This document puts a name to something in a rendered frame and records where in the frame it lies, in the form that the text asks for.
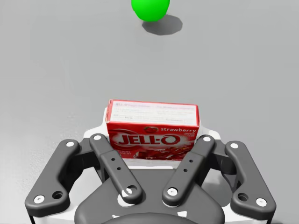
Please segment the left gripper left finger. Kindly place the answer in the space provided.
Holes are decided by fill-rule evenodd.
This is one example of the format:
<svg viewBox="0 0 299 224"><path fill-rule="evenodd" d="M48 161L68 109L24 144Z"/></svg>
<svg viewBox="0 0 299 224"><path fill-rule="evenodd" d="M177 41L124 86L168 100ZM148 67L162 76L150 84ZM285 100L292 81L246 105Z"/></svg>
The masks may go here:
<svg viewBox="0 0 299 224"><path fill-rule="evenodd" d="M69 192L84 169L94 167L100 179L110 179L122 199L135 204L142 188L125 161L111 146L106 122L84 133L83 140L61 141L25 199L27 211L65 211Z"/></svg>

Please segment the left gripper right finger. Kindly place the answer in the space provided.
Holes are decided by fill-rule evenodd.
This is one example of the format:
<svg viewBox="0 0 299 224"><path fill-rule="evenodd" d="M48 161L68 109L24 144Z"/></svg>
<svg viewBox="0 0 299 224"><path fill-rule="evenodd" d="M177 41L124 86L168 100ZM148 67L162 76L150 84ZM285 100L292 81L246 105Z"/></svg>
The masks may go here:
<svg viewBox="0 0 299 224"><path fill-rule="evenodd" d="M180 152L181 160L161 191L161 207L175 214L223 214L224 210L202 184L212 169L230 186L228 206L235 214L273 214L276 202L248 148L240 141L223 143L210 133Z"/></svg>

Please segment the red carton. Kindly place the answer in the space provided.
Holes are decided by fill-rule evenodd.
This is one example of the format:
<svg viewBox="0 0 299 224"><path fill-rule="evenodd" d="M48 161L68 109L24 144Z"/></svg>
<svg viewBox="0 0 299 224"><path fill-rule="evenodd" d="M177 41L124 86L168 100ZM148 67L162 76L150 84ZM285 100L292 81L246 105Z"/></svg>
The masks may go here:
<svg viewBox="0 0 299 224"><path fill-rule="evenodd" d="M180 161L196 141L194 104L109 100L105 122L111 146L126 159Z"/></svg>

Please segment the green ball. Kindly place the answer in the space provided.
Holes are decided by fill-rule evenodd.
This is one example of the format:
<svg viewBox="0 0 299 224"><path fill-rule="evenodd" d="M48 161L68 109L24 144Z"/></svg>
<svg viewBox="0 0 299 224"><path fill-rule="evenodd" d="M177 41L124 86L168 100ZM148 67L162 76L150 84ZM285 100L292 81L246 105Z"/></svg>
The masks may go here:
<svg viewBox="0 0 299 224"><path fill-rule="evenodd" d="M171 0L131 0L131 7L140 20L155 22L167 14L170 1Z"/></svg>

